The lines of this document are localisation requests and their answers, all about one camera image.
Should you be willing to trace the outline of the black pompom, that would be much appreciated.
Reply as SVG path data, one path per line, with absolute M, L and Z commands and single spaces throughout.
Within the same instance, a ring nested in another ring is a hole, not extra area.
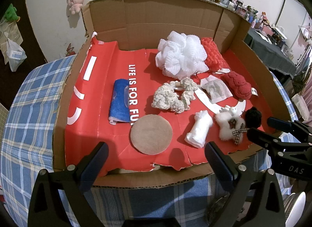
M 245 125 L 247 128 L 257 129 L 261 126 L 261 122 L 262 114 L 256 107 L 253 106 L 245 112 Z

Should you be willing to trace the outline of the white fluffy plush with bow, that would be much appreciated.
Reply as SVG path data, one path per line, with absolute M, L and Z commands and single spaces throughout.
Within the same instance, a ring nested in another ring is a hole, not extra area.
M 215 121 L 219 125 L 219 138 L 222 141 L 232 140 L 236 145 L 243 141 L 243 134 L 249 130 L 234 106 L 226 105 L 221 108 L 221 111 L 215 114 Z

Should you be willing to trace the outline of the white towel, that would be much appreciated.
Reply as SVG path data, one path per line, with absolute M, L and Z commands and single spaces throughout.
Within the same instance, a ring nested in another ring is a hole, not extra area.
M 199 111 L 195 114 L 195 123 L 186 134 L 185 142 L 195 148 L 203 148 L 206 143 L 206 137 L 209 129 L 213 125 L 213 119 L 207 110 Z

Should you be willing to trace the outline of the round tan powder puff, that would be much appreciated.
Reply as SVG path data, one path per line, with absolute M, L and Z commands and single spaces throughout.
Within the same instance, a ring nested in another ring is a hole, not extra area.
M 133 124 L 130 132 L 131 144 L 145 155 L 158 155 L 171 143 L 173 130 L 162 116 L 148 114 Z

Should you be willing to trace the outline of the red mesh bath sponge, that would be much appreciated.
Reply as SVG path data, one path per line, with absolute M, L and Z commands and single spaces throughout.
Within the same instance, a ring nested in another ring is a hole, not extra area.
M 203 45 L 207 58 L 205 64 L 210 70 L 218 71 L 219 69 L 226 68 L 226 61 L 218 50 L 217 45 L 210 37 L 203 37 L 200 39 Z

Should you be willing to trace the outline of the cream knitted scrunchie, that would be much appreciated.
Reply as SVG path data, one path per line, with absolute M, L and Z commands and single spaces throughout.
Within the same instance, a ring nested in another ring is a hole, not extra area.
M 198 85 L 189 77 L 161 85 L 153 95 L 151 106 L 180 114 L 190 110 Z

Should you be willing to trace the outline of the white mesh bath pouf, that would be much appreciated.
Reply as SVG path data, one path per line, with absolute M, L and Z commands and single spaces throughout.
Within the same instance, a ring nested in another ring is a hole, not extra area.
M 198 36 L 172 31 L 167 39 L 159 41 L 155 64 L 163 75 L 181 80 L 209 71 L 206 59 L 207 52 Z

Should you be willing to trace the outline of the large glass jar metal lid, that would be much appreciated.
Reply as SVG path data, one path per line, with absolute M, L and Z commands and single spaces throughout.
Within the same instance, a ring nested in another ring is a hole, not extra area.
M 284 199 L 286 227 L 293 227 L 297 224 L 304 211 L 305 202 L 305 192 L 291 193 Z

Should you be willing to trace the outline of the dark green covered side table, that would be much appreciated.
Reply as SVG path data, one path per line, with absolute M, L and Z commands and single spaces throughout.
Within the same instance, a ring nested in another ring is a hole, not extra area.
M 271 70 L 291 78 L 295 76 L 295 64 L 279 47 L 264 40 L 254 29 L 250 28 L 244 42 L 256 53 L 261 61 Z

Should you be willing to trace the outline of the clear packet white mask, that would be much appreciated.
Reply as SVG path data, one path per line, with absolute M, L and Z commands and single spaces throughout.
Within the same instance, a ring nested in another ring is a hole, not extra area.
M 212 75 L 201 79 L 200 86 L 208 93 L 213 104 L 233 96 L 226 84 L 221 79 Z

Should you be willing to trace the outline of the blue plaid tablecloth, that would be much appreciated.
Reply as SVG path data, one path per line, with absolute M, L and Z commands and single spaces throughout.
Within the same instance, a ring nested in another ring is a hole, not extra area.
M 74 56 L 32 70 L 10 107 L 1 146 L 1 185 L 6 209 L 27 226 L 32 189 L 41 169 L 52 171 L 52 137 L 60 92 Z M 175 217 L 181 226 L 206 226 L 205 211 L 225 195 L 215 175 L 156 189 L 92 188 L 85 198 L 105 226 L 138 217 Z

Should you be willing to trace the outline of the white wardrobe cabinet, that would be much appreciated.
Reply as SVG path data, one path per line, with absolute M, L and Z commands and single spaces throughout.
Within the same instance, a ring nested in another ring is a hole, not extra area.
M 286 36 L 285 42 L 288 47 L 292 47 L 299 35 L 299 29 L 306 17 L 305 7 L 297 0 L 284 0 L 280 14 L 278 15 L 276 26 L 283 29 Z

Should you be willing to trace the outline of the red paper box liner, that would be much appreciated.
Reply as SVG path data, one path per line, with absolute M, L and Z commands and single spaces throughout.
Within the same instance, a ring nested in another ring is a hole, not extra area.
M 182 170 L 205 163 L 204 150 L 185 142 L 185 135 L 194 125 L 195 114 L 205 110 L 200 100 L 181 114 L 152 107 L 153 94 L 170 79 L 155 65 L 156 49 L 122 51 L 116 41 L 103 43 L 96 38 L 74 85 L 65 128 L 66 164 L 77 164 L 94 147 L 104 141 L 109 155 L 100 171 L 125 169 L 148 172 L 157 166 Z M 128 107 L 127 119 L 115 125 L 109 122 L 109 109 L 114 83 L 121 79 L 127 90 L 122 92 Z M 157 155 L 146 155 L 134 148 L 130 139 L 132 125 L 139 118 L 155 114 L 166 119 L 173 131 L 168 148 Z

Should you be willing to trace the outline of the blue folded cloth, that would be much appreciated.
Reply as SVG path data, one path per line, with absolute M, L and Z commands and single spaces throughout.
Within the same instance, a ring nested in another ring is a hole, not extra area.
M 127 79 L 117 79 L 114 82 L 108 120 L 111 125 L 116 125 L 118 122 L 130 122 L 129 81 Z

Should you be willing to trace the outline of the open cardboard box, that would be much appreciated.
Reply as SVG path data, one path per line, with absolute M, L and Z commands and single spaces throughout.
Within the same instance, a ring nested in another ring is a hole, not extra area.
M 82 10 L 88 39 L 74 59 L 62 87 L 56 126 L 53 132 L 53 169 L 64 170 L 65 128 L 74 85 L 91 48 L 93 38 L 109 43 L 116 41 L 122 51 L 156 49 L 159 41 L 171 31 L 211 37 L 231 70 L 244 76 L 257 95 L 246 102 L 262 113 L 261 130 L 274 133 L 266 120 L 276 117 L 290 120 L 287 105 L 276 86 L 273 75 L 255 52 L 244 42 L 250 24 L 234 12 L 203 0 L 94 0 Z M 182 170 L 157 166 L 148 172 L 125 169 L 98 175 L 99 187 L 163 187 L 203 178 L 212 173 L 208 162 Z

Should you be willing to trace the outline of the plastic bag on door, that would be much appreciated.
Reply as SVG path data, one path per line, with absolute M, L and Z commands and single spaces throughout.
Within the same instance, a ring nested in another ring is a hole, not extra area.
M 10 69 L 12 72 L 16 72 L 18 67 L 21 65 L 21 63 L 23 63 L 27 56 L 24 49 L 19 44 L 9 38 L 6 41 L 6 46 L 6 54 L 8 57 Z

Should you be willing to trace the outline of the green plush on door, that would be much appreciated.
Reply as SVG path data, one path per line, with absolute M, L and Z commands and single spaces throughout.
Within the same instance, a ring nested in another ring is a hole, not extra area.
M 20 17 L 16 14 L 17 9 L 12 4 L 9 5 L 8 9 L 4 14 L 4 18 L 7 22 L 18 22 Z

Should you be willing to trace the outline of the dark wooden door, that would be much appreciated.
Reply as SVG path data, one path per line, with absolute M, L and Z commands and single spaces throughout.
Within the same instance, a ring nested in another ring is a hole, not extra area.
M 26 0 L 13 0 L 19 21 L 1 20 L 1 104 L 10 109 L 32 70 L 47 63 L 34 35 Z

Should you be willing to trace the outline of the pink plush bunny on wall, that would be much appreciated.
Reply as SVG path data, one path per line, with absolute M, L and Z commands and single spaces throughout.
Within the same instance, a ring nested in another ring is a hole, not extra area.
M 78 14 L 83 7 L 84 0 L 67 0 L 69 11 L 72 15 Z

